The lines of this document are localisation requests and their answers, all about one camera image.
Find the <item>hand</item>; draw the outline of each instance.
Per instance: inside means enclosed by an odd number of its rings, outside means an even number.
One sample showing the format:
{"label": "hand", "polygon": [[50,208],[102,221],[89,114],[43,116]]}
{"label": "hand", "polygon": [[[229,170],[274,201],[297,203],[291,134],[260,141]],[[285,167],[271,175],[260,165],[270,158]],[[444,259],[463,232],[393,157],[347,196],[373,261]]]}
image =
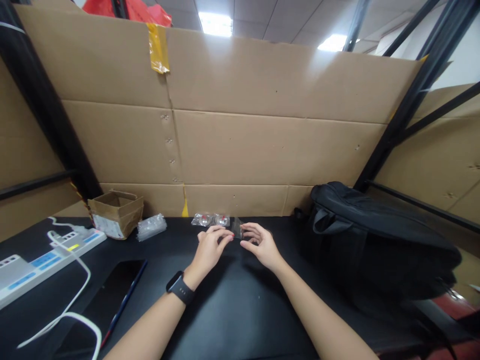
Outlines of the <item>hand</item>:
{"label": "hand", "polygon": [[251,238],[249,241],[240,241],[240,245],[253,253],[263,265],[275,273],[285,263],[285,260],[280,255],[270,231],[254,222],[242,224],[240,227],[246,231],[243,235]]}
{"label": "hand", "polygon": [[195,257],[183,273],[183,281],[192,290],[195,290],[204,277],[219,262],[220,255],[229,242],[234,239],[234,233],[225,230],[223,226],[215,225],[198,235],[198,247]]}

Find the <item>smartwatch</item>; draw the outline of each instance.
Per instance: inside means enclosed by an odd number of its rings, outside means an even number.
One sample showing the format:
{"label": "smartwatch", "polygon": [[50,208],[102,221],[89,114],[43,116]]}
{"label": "smartwatch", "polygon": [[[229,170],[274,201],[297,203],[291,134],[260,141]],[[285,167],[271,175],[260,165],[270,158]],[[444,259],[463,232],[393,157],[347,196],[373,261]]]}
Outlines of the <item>smartwatch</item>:
{"label": "smartwatch", "polygon": [[167,293],[174,293],[185,305],[190,304],[195,292],[184,283],[184,272],[178,271],[166,285]]}

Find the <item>forearm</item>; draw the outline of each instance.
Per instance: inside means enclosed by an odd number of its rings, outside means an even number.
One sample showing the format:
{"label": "forearm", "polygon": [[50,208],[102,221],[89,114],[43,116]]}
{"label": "forearm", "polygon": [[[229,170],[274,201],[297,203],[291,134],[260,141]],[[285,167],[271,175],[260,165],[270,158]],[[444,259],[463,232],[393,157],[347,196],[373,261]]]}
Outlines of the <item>forearm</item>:
{"label": "forearm", "polygon": [[[184,282],[194,291],[202,278],[188,268],[183,275]],[[104,360],[159,360],[185,308],[175,294],[163,294],[116,343]]]}
{"label": "forearm", "polygon": [[378,359],[362,338],[285,261],[273,272],[283,285],[321,359]]}

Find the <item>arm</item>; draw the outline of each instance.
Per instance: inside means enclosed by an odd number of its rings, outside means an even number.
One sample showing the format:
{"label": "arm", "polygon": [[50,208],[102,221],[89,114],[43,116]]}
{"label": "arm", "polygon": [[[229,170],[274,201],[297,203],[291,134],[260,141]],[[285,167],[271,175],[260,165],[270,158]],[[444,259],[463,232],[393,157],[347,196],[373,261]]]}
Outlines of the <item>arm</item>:
{"label": "arm", "polygon": [[241,227],[246,231],[245,236],[251,239],[241,241],[240,245],[252,252],[280,280],[321,359],[378,359],[362,338],[287,264],[268,230],[252,222]]}
{"label": "arm", "polygon": [[[198,234],[198,248],[185,269],[183,281],[193,291],[219,261],[233,233],[223,226],[211,226]],[[104,360],[158,360],[185,311],[185,304],[173,293],[165,293],[127,331],[105,356]]]}

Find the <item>black backpack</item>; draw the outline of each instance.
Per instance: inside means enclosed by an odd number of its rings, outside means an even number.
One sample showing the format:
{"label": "black backpack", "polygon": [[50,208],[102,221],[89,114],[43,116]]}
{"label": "black backpack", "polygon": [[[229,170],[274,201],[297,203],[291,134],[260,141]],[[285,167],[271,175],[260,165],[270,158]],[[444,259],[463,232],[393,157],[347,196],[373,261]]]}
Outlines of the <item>black backpack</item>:
{"label": "black backpack", "polygon": [[417,214],[374,201],[341,182],[315,186],[301,252],[361,310],[432,299],[455,282],[458,249]]}

